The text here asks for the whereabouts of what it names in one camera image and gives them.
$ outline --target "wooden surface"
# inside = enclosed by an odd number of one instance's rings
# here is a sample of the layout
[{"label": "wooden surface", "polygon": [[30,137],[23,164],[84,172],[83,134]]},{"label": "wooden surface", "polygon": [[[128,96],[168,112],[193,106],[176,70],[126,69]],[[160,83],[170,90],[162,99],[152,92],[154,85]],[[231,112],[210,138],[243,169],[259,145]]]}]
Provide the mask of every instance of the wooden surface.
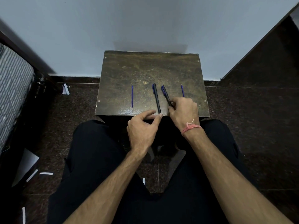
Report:
[{"label": "wooden surface", "polygon": [[[95,115],[133,116],[157,110],[152,84],[157,86],[161,112],[168,116],[168,103],[161,86],[170,97],[185,97],[198,104],[199,116],[209,117],[207,96],[197,54],[105,51]],[[133,113],[131,87],[134,86]]]}]

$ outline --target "white paper scrap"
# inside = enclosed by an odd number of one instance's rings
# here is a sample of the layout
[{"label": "white paper scrap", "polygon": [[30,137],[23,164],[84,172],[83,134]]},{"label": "white paper scrap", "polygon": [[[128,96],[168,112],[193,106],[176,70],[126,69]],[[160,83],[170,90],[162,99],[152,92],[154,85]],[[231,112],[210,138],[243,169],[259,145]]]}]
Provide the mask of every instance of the white paper scrap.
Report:
[{"label": "white paper scrap", "polygon": [[62,94],[69,95],[70,92],[69,92],[68,86],[66,84],[63,84],[62,87],[63,87]]},{"label": "white paper scrap", "polygon": [[36,169],[32,175],[29,176],[29,178],[27,178],[26,182],[28,182],[30,179],[32,179],[32,177],[38,172],[38,169]]},{"label": "white paper scrap", "polygon": [[38,161],[39,157],[33,154],[31,151],[24,149],[22,159],[20,161],[16,177],[11,187],[14,187],[24,177],[24,175],[32,168],[32,166]]},{"label": "white paper scrap", "polygon": [[26,224],[26,213],[25,213],[25,207],[22,207],[23,212],[23,224]]},{"label": "white paper scrap", "polygon": [[53,175],[53,173],[51,173],[51,172],[41,172],[41,173],[39,173],[39,174]]}]

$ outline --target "mattress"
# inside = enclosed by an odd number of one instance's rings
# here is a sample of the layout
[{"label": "mattress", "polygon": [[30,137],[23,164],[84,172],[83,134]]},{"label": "mattress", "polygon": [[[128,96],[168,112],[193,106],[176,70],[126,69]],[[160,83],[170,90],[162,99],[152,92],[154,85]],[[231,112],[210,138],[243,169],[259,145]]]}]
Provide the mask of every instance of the mattress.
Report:
[{"label": "mattress", "polygon": [[34,75],[30,64],[0,43],[0,154],[13,129]]}]

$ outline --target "hand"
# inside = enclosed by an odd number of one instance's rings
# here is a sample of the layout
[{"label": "hand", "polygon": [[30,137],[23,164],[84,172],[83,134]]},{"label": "hand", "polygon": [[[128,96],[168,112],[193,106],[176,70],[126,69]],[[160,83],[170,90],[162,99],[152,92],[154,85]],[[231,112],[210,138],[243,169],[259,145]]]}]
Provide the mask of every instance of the hand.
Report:
[{"label": "hand", "polygon": [[191,98],[174,97],[170,101],[173,102],[175,108],[168,107],[169,115],[180,131],[185,129],[186,123],[191,123],[193,119],[192,124],[199,125],[198,107]]},{"label": "hand", "polygon": [[[128,121],[127,131],[133,153],[142,156],[146,155],[148,148],[154,142],[162,114],[153,115],[155,110],[148,110],[134,116]],[[144,119],[153,119],[152,124],[144,122]]]}]

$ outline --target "left hand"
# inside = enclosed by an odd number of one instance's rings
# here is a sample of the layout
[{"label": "left hand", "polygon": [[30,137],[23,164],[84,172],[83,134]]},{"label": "left hand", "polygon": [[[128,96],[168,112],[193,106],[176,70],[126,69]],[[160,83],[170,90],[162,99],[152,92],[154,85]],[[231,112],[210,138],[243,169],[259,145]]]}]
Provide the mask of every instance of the left hand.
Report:
[{"label": "left hand", "polygon": [[[146,155],[148,148],[154,142],[162,114],[153,115],[155,110],[148,110],[134,116],[128,121],[127,131],[131,144],[131,151],[136,155]],[[144,119],[154,119],[152,124],[144,122]]]}]

